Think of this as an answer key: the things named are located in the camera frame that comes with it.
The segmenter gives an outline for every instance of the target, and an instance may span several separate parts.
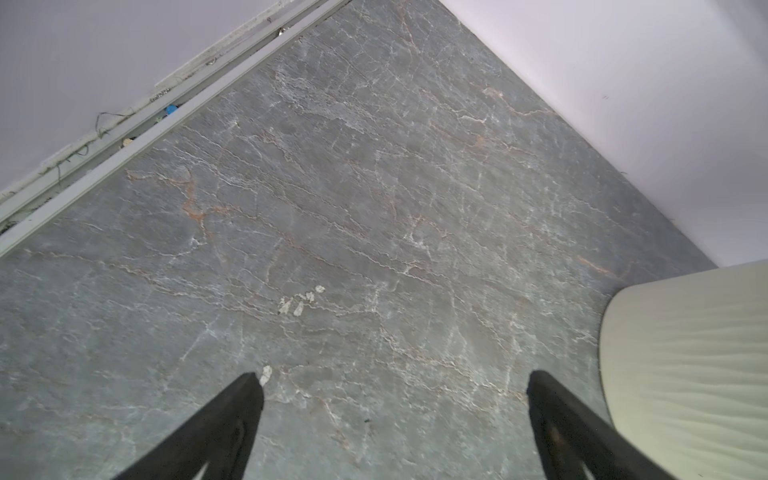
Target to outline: marble vein pattern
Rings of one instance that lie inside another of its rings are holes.
[[[440,3],[353,0],[0,259],[4,476],[255,371],[247,478],[542,478],[530,371],[605,415],[611,296],[710,268]]]

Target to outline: cream textured object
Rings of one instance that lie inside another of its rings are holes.
[[[669,473],[768,478],[768,261],[622,290],[600,366],[614,426]]]

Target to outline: white wall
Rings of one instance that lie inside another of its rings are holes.
[[[0,191],[278,2],[0,0]]]
[[[768,8],[442,1],[715,263],[768,258]]]

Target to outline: white paint spot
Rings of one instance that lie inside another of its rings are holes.
[[[304,302],[299,300],[299,305],[297,305],[296,309],[293,311],[293,316],[299,316],[303,311],[304,311]]]
[[[286,315],[290,311],[291,302],[292,302],[291,299],[287,299],[286,297],[281,298],[280,307],[277,309],[277,312],[282,313],[283,315]]]
[[[272,367],[269,365],[265,365],[264,368],[261,369],[261,377],[259,377],[259,383],[261,386],[265,386],[267,382],[270,381],[272,378]]]

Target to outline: gray stone slab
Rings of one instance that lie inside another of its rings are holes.
[[[437,1],[354,0],[0,260],[0,462],[109,478],[270,366],[248,478],[540,478],[530,371],[604,415],[608,300],[712,267]]]

